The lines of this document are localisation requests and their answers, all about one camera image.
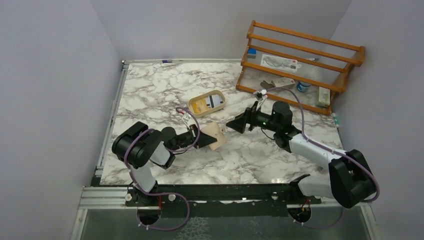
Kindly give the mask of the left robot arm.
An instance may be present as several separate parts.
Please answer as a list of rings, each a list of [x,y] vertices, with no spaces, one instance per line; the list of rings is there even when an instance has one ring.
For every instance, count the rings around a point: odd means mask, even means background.
[[[203,148],[214,144],[218,139],[199,130],[192,124],[187,131],[177,134],[173,127],[161,131],[149,128],[138,121],[119,135],[111,150],[129,169],[130,176],[139,189],[138,199],[144,205],[152,205],[157,200],[156,179],[148,166],[151,161],[162,169],[168,169],[187,148]]]

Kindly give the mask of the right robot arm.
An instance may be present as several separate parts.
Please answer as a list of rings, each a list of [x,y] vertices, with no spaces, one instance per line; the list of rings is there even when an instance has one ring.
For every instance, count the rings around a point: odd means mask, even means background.
[[[305,174],[290,182],[292,187],[288,196],[296,204],[308,197],[325,197],[335,199],[341,206],[350,209],[360,202],[371,202],[378,197],[379,186],[360,151],[334,149],[308,138],[293,125],[292,119],[293,113],[286,102],[275,102],[271,113],[267,114],[261,111],[256,101],[228,121],[226,126],[240,134],[256,127],[271,131],[279,148],[300,155],[328,171],[327,176]]]

